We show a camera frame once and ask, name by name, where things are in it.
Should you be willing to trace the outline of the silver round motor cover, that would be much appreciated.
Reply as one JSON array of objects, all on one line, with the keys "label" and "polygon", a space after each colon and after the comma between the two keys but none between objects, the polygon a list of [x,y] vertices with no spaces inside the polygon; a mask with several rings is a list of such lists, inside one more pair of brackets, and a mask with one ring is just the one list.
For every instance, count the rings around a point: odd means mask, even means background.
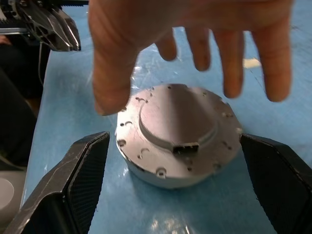
[{"label": "silver round motor cover", "polygon": [[173,178],[210,174],[230,163],[242,127],[230,105],[199,87],[165,84],[133,95],[117,116],[116,142],[123,157],[151,173]]}]

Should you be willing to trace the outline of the blue table mat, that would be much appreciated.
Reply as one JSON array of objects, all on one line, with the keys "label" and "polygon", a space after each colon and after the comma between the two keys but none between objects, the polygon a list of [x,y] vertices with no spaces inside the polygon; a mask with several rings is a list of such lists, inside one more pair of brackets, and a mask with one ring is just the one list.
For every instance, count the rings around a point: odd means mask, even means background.
[{"label": "blue table mat", "polygon": [[[24,199],[66,154],[92,133],[114,134],[117,117],[99,116],[92,92],[93,45],[87,6],[65,7],[76,22],[82,50],[51,52],[24,186]],[[211,66],[195,69],[183,28],[175,29],[178,56],[164,61],[155,46],[138,58],[132,91],[163,83],[204,87],[221,96],[218,48],[210,41]],[[252,36],[245,34],[244,85],[228,103],[245,132],[289,145],[312,167],[312,0],[295,0],[291,25],[292,91],[281,103],[267,100]],[[275,234],[253,191],[243,155],[202,183],[163,190],[134,176],[114,138],[90,234]]]}]

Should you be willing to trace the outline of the person's bare hand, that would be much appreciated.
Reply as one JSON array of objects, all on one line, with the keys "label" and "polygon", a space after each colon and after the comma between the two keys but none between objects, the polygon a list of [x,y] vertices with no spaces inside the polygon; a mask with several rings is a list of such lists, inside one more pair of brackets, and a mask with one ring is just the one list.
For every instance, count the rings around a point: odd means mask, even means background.
[{"label": "person's bare hand", "polygon": [[245,31],[257,47],[267,98],[280,102],[291,90],[290,19],[294,0],[90,0],[96,111],[107,116],[128,102],[139,53],[155,44],[166,61],[176,58],[175,27],[185,29],[195,68],[210,67],[209,34],[217,43],[223,92],[240,95]]}]

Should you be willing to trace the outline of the grey round base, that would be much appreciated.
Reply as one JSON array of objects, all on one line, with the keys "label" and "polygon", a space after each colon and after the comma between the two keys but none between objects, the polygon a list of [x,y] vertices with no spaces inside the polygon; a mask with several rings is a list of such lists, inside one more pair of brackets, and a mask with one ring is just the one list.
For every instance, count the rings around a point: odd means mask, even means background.
[{"label": "grey round base", "polygon": [[20,209],[25,171],[0,171],[0,234]]}]

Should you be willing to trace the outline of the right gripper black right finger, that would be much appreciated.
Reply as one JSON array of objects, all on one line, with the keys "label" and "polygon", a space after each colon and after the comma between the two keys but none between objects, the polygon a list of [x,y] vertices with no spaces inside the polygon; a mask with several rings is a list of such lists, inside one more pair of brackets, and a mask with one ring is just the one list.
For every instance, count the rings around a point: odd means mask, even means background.
[{"label": "right gripper black right finger", "polygon": [[288,145],[242,134],[257,199],[277,234],[312,234],[312,168]]}]

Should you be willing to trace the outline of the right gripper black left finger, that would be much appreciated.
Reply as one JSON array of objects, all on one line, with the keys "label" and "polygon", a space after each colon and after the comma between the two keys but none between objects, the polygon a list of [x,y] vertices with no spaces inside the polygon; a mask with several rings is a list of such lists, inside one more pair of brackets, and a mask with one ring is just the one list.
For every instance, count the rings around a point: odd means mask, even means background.
[{"label": "right gripper black left finger", "polygon": [[74,142],[40,180],[4,234],[88,234],[109,141],[109,132],[100,132]]}]

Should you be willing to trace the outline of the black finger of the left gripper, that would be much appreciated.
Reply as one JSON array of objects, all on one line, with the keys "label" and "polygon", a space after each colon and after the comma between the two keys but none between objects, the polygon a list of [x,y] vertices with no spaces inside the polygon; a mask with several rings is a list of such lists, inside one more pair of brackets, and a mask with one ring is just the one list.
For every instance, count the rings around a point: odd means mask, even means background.
[{"label": "black finger of the left gripper", "polygon": [[52,8],[51,13],[57,19],[64,35],[66,36],[69,44],[72,46],[71,50],[80,51],[81,43],[74,20],[60,8]]},{"label": "black finger of the left gripper", "polygon": [[22,8],[21,17],[34,37],[48,45],[51,50],[71,51],[71,45],[57,19],[51,13],[52,8],[58,7],[52,6],[50,10],[47,10],[45,8],[40,9],[35,4],[31,4],[30,7]]}]

